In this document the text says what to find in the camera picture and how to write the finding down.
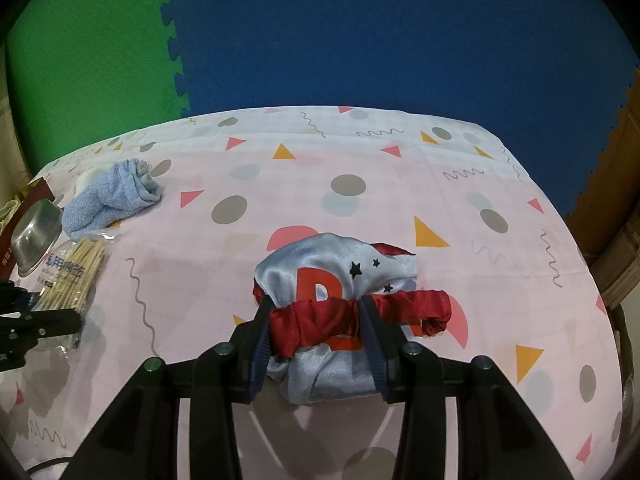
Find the red silver satin pouch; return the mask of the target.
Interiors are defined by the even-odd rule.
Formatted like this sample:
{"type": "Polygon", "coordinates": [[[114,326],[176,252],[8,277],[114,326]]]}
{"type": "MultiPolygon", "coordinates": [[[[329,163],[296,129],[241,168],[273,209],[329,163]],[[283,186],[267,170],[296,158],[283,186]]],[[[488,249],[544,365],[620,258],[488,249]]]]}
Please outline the red silver satin pouch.
{"type": "Polygon", "coordinates": [[[375,385],[360,337],[358,301],[371,296],[385,322],[420,334],[446,330],[451,300],[418,286],[418,259],[404,248],[332,233],[273,235],[253,294],[269,296],[273,356],[267,374],[296,405],[370,396],[375,385]]]}

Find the stainless steel bowl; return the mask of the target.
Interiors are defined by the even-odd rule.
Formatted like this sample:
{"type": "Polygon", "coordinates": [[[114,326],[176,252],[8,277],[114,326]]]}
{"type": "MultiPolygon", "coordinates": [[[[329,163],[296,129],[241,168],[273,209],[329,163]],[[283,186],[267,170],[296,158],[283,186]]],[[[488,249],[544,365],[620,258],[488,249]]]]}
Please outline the stainless steel bowl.
{"type": "Polygon", "coordinates": [[[62,233],[62,210],[47,198],[35,202],[18,220],[11,236],[17,274],[26,278],[62,233]]]}

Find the gold red tin box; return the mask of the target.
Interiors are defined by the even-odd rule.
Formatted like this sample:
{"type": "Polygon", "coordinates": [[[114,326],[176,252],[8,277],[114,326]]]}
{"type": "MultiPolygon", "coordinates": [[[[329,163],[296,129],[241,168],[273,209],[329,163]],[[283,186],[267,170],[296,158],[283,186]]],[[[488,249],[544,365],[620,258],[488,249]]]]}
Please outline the gold red tin box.
{"type": "Polygon", "coordinates": [[[60,234],[60,211],[43,178],[19,192],[15,214],[1,231],[1,279],[6,281],[14,268],[21,278],[32,273],[60,234]]]}

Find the white folded sock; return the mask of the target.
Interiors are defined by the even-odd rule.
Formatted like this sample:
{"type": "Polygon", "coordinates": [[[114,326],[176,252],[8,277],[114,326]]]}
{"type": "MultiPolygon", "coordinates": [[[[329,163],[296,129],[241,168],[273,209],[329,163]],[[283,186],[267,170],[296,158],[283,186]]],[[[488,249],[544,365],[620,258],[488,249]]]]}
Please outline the white folded sock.
{"type": "Polygon", "coordinates": [[[94,167],[80,174],[75,183],[75,196],[79,196],[88,186],[93,183],[99,176],[104,174],[103,167],[94,167]]]}

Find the light blue towel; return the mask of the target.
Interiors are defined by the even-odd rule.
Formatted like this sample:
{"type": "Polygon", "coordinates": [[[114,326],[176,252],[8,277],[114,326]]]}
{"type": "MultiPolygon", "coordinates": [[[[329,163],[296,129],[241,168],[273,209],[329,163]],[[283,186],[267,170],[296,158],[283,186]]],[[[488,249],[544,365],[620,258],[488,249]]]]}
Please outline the light blue towel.
{"type": "Polygon", "coordinates": [[[115,162],[96,176],[63,208],[65,234],[77,240],[155,206],[162,199],[163,188],[151,170],[144,160],[132,158],[115,162]]]}

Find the green foam mat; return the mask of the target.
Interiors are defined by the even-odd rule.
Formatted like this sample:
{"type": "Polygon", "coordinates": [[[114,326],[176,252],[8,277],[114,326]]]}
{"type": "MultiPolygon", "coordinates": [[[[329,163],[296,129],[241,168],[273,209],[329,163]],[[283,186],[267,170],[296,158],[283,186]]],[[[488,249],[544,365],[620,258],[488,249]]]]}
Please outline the green foam mat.
{"type": "Polygon", "coordinates": [[[14,125],[31,172],[78,148],[181,117],[170,0],[32,0],[6,40],[14,125]]]}

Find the brown foam mat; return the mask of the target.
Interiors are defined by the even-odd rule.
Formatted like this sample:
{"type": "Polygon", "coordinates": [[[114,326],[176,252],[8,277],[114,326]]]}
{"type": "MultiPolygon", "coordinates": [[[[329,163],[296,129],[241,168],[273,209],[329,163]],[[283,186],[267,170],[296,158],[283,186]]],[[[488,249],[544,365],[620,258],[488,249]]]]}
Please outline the brown foam mat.
{"type": "Polygon", "coordinates": [[[608,146],[590,172],[565,223],[586,263],[593,264],[626,223],[639,200],[639,72],[608,133],[608,146]]]}

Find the blue foam mat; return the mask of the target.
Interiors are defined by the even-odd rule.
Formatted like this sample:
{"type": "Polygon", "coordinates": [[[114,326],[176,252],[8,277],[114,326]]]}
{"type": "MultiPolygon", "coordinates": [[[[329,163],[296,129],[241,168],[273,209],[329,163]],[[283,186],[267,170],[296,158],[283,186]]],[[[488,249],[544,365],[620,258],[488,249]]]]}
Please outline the blue foam mat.
{"type": "Polygon", "coordinates": [[[601,0],[167,0],[160,15],[194,115],[352,105],[475,122],[563,214],[639,64],[601,0]]]}

